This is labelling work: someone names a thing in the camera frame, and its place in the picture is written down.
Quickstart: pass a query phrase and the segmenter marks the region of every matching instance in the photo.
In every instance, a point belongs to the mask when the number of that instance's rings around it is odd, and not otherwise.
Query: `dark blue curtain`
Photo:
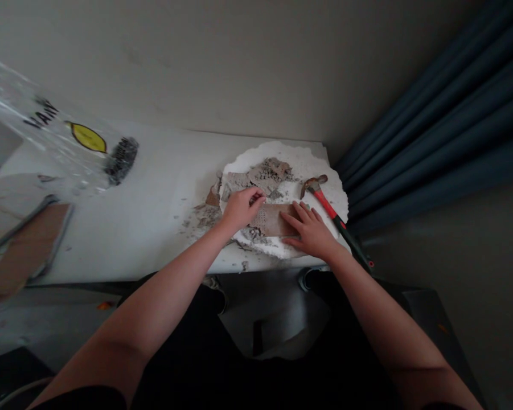
[[[513,0],[487,2],[334,166],[361,234],[513,180]]]

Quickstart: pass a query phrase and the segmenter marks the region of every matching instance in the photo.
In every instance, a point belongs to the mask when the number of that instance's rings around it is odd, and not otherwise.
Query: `plastic bag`
[[[75,190],[118,185],[137,155],[134,138],[122,138],[103,121],[2,63],[0,121],[60,164]]]

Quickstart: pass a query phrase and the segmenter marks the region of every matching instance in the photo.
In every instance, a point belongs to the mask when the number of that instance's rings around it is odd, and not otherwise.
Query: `shoe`
[[[228,296],[226,296],[226,292],[224,292],[224,289],[222,289],[222,285],[220,284],[218,277],[206,275],[205,278],[203,278],[203,281],[201,282],[201,284],[212,289],[212,290],[217,290],[222,295],[224,295],[224,308],[218,315],[220,316],[220,315],[224,314],[226,309],[228,309],[229,300],[228,300]]]
[[[311,287],[307,284],[306,277],[313,270],[316,272],[329,272],[330,267],[328,265],[325,265],[320,267],[319,269],[303,268],[298,274],[298,285],[300,286],[300,289],[302,289],[304,292],[309,292],[311,290]]]
[[[311,288],[306,283],[306,276],[308,273],[310,273],[313,268],[303,268],[300,273],[298,274],[298,285],[300,286],[300,289],[302,289],[304,292],[309,292]]]

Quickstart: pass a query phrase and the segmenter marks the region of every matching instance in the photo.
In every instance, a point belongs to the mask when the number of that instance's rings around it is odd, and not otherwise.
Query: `yellow circle sticker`
[[[106,153],[106,141],[91,128],[68,121],[67,124],[70,126],[72,136],[77,142],[92,151]]]

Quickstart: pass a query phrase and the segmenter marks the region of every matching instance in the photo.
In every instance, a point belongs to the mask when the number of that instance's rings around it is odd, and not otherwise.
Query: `hammer head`
[[[321,175],[318,178],[310,178],[302,185],[302,193],[300,195],[300,200],[303,199],[303,196],[306,194],[306,190],[310,191],[312,194],[315,194],[316,191],[321,190],[322,183],[328,181],[328,177],[326,175]]]

